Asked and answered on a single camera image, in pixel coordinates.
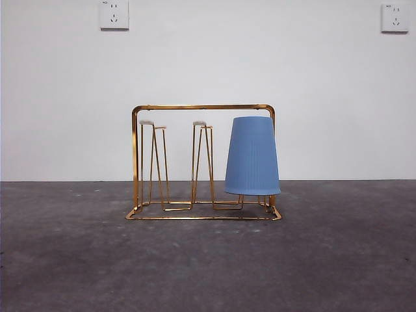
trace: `white wall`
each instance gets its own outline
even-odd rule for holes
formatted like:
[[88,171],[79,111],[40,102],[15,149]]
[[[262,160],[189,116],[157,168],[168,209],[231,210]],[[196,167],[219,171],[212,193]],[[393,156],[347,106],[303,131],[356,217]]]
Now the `white wall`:
[[[131,179],[147,103],[273,105],[282,179],[414,179],[416,6],[391,35],[380,4],[130,0],[124,33],[99,31],[98,0],[2,0],[2,180]],[[224,178],[231,115],[152,116],[175,179],[191,121],[213,123]]]

